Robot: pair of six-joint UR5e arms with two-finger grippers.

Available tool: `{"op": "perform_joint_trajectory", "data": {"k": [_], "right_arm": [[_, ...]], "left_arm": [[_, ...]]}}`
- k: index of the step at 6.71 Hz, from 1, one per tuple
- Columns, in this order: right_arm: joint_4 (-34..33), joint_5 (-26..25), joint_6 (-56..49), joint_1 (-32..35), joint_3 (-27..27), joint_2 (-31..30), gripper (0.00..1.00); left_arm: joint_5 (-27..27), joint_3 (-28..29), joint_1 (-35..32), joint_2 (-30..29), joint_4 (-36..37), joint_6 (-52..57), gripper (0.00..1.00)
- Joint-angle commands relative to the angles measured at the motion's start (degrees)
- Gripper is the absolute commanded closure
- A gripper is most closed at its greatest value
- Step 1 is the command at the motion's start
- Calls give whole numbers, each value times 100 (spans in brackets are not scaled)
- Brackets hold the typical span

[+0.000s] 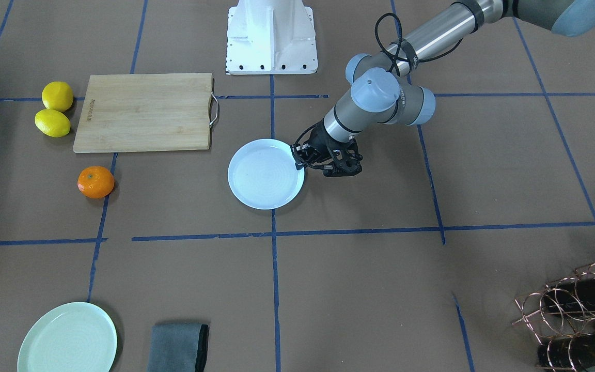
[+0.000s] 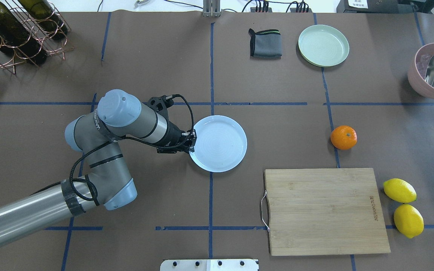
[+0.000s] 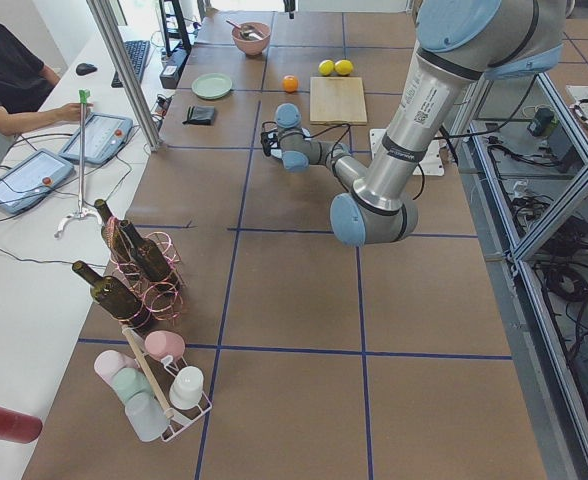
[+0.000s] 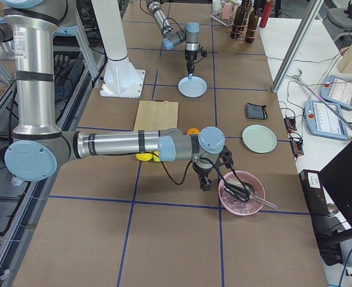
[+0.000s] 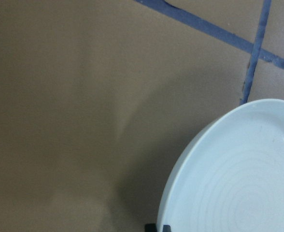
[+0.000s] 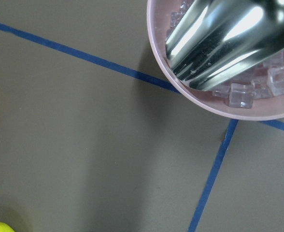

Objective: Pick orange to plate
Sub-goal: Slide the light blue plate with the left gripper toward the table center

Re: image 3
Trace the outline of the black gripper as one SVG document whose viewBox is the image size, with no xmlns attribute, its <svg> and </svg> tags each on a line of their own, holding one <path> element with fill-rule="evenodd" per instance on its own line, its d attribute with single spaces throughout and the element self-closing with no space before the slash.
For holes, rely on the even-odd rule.
<svg viewBox="0 0 588 480">
<path fill-rule="evenodd" d="M 275 122 L 263 122 L 261 124 L 260 144 L 265 156 L 282 155 L 278 139 L 278 128 Z"/>
</svg>

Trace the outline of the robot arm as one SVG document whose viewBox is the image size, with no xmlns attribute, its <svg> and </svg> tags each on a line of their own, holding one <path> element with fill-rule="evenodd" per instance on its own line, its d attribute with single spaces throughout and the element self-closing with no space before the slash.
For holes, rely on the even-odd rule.
<svg viewBox="0 0 588 480">
<path fill-rule="evenodd" d="M 563 1 L 422 2 L 403 97 L 368 166 L 339 144 L 305 137 L 297 106 L 277 108 L 284 168 L 324 166 L 345 189 L 330 206 L 331 228 L 342 243 L 392 243 L 414 230 L 418 211 L 404 188 L 461 90 L 480 78 L 553 68 L 561 58 L 565 8 Z"/>
</svg>

